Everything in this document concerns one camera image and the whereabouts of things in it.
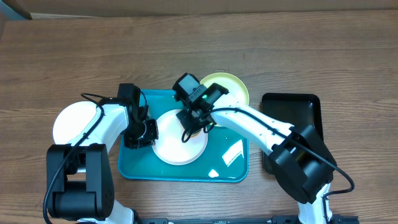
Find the white plate front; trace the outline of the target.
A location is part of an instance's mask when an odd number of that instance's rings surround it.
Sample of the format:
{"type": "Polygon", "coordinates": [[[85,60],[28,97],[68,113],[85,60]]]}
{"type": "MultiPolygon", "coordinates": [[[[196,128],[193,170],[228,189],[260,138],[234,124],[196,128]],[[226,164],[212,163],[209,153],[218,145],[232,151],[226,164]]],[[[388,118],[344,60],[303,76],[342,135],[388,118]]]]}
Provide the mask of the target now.
{"type": "Polygon", "coordinates": [[[156,156],[171,165],[185,165],[198,159],[206,148],[208,135],[203,131],[182,142],[183,126],[176,117],[180,110],[170,110],[157,119],[159,138],[152,146],[156,156]]]}

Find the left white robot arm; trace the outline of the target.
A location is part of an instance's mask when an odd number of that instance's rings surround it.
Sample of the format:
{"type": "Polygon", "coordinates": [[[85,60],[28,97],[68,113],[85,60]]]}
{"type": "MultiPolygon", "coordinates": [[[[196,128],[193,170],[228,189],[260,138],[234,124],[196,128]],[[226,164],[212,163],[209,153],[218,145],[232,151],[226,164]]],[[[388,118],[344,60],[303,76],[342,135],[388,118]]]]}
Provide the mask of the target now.
{"type": "Polygon", "coordinates": [[[135,223],[134,210],[114,196],[108,153],[122,134],[125,146],[139,149],[154,143],[155,120],[147,119],[140,96],[100,97],[91,94],[57,116],[46,155],[47,190],[42,205],[46,223],[60,218],[78,223],[135,223]]]}

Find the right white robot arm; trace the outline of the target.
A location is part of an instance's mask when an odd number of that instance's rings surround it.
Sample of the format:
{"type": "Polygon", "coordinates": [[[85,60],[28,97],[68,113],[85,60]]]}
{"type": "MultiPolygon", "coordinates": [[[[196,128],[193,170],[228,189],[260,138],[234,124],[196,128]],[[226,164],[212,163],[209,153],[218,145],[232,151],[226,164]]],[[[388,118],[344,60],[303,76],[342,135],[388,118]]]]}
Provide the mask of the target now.
{"type": "Polygon", "coordinates": [[[298,203],[300,223],[331,222],[327,194],[336,161],[311,125],[294,126],[268,117],[216,83],[175,83],[172,89],[186,108],[179,116],[185,128],[182,142],[210,123],[233,130],[266,153],[279,185],[298,203]]]}

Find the white plate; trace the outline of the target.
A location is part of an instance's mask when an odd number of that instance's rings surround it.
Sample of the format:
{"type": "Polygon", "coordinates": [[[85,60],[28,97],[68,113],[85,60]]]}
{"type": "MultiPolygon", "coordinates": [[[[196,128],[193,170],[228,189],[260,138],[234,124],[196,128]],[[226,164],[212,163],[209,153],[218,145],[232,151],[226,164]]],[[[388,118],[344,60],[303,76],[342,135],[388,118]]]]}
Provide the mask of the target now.
{"type": "Polygon", "coordinates": [[[157,119],[159,138],[152,146],[156,156],[171,165],[185,165],[198,159],[206,148],[208,135],[203,131],[182,142],[183,126],[176,117],[180,110],[170,110],[157,119]]]}
{"type": "Polygon", "coordinates": [[[52,129],[55,144],[66,144],[81,133],[94,118],[96,105],[90,101],[79,101],[67,106],[57,116],[52,129]]]}

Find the green and yellow sponge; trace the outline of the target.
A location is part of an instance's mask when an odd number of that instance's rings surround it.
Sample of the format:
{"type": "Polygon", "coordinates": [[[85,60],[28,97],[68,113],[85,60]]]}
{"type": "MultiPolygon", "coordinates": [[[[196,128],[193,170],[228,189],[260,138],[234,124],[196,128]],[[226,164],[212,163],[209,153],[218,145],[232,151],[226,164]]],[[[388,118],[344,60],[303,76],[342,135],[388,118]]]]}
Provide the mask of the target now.
{"type": "Polygon", "coordinates": [[[199,135],[201,132],[202,132],[202,129],[199,129],[199,130],[197,130],[197,131],[195,131],[195,132],[192,132],[192,133],[190,134],[190,137],[193,138],[193,137],[199,135]]]}

